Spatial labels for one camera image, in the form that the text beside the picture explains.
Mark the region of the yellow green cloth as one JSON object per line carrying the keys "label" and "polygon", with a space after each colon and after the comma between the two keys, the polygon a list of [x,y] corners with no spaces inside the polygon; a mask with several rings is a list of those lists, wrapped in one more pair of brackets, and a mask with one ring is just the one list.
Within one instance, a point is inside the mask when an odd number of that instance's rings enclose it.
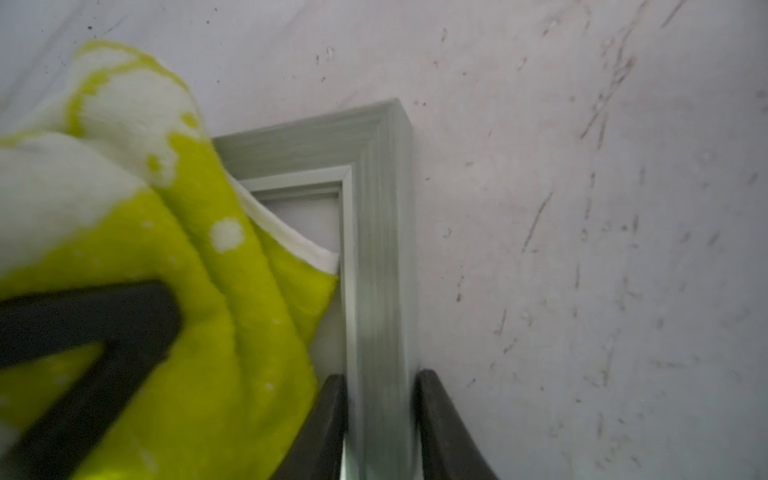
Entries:
{"label": "yellow green cloth", "polygon": [[272,477],[338,268],[226,172],[175,73],[87,42],[1,139],[2,477]]}

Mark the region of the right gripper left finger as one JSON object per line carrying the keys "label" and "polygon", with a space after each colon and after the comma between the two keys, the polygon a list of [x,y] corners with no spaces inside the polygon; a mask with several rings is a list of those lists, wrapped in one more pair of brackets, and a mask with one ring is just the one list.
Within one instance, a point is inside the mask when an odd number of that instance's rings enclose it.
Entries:
{"label": "right gripper left finger", "polygon": [[312,409],[272,480],[338,480],[348,428],[344,375],[326,378]]}

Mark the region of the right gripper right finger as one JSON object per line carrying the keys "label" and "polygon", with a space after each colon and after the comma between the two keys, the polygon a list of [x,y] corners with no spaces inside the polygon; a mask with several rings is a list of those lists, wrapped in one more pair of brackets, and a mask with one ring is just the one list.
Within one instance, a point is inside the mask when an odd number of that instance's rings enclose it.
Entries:
{"label": "right gripper right finger", "polygon": [[415,394],[423,478],[497,480],[434,370],[418,372]]}

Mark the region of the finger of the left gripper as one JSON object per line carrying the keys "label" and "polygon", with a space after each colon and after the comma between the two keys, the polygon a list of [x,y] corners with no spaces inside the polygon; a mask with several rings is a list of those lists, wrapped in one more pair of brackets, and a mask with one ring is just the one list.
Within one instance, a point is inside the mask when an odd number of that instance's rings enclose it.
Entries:
{"label": "finger of the left gripper", "polygon": [[3,368],[94,343],[104,350],[2,457],[2,478],[68,478],[167,358],[181,320],[172,291],[157,281],[3,302]]}

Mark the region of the grey picture frame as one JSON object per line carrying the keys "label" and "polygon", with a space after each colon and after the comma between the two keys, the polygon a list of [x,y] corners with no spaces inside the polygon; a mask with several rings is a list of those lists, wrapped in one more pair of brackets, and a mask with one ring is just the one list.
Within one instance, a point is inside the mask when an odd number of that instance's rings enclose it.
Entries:
{"label": "grey picture frame", "polygon": [[352,479],[411,479],[417,282],[412,128],[398,100],[217,137],[260,200],[335,195]]}

